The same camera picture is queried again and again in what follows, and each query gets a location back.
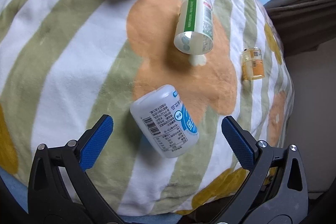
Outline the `white blue label cup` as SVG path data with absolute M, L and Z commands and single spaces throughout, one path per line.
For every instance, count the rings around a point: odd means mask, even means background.
M 163 85 L 134 101 L 130 113 L 162 157 L 179 157 L 199 140 L 198 128 L 172 85 Z

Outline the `orange label clear cup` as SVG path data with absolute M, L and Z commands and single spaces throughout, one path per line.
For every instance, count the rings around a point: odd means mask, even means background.
M 242 78 L 252 81 L 264 78 L 264 64 L 261 50 L 246 48 L 241 54 Z

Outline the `green label clear cup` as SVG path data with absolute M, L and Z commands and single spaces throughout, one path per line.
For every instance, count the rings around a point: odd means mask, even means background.
M 214 45 L 211 0 L 184 0 L 174 37 L 175 47 L 188 55 L 205 55 Z

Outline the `brown right curtain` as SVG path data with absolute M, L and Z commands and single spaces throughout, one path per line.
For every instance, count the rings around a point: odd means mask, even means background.
M 286 57 L 335 39 L 335 0 L 271 0 L 265 9 Z

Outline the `floral striped fleece blanket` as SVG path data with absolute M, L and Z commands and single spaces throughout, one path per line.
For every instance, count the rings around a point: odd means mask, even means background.
M 211 0 L 214 45 L 174 45 L 184 0 L 1 0 L 1 167 L 29 180 L 37 146 L 64 145 L 103 114 L 114 130 L 88 175 L 124 216 L 178 213 L 234 194 L 245 179 L 221 132 L 233 116 L 256 139 L 284 144 L 293 84 L 282 43 L 258 0 Z M 264 78 L 242 78 L 242 52 L 261 50 Z M 173 85 L 199 129 L 197 144 L 164 159 L 130 111 Z

